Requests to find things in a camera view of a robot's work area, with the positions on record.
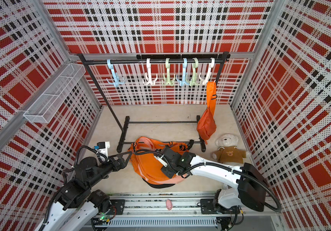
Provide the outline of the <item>pink bag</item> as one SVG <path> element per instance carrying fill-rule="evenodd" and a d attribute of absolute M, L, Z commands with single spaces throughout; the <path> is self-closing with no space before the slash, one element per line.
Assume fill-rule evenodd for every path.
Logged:
<path fill-rule="evenodd" d="M 159 181 L 159 184 L 178 184 L 182 181 L 184 181 L 185 179 L 182 178 L 182 176 L 175 176 L 172 179 L 167 179 L 166 181 Z"/>

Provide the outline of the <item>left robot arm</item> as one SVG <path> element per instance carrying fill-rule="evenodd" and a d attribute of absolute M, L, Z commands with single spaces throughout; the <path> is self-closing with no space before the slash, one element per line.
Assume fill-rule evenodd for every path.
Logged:
<path fill-rule="evenodd" d="M 108 157 L 100 146 L 92 151 L 99 157 L 86 157 L 74 165 L 71 169 L 73 178 L 65 179 L 64 185 L 52 197 L 37 231 L 79 231 L 88 222 L 108 223 L 123 213 L 124 200 L 112 202 L 101 190 L 91 190 L 110 173 L 126 168 L 132 152 Z"/>

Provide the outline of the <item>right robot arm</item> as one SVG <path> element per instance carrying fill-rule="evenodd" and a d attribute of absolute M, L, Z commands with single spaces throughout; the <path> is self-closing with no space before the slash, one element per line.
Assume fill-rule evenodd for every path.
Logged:
<path fill-rule="evenodd" d="M 263 212 L 264 207 L 277 213 L 282 211 L 280 200 L 269 188 L 266 179 L 249 163 L 243 166 L 224 165 L 190 152 L 180 155 L 167 146 L 154 151 L 153 155 L 174 175 L 202 176 L 229 186 L 229 189 L 216 192 L 217 207 L 229 209 L 244 205 L 257 212 Z"/>

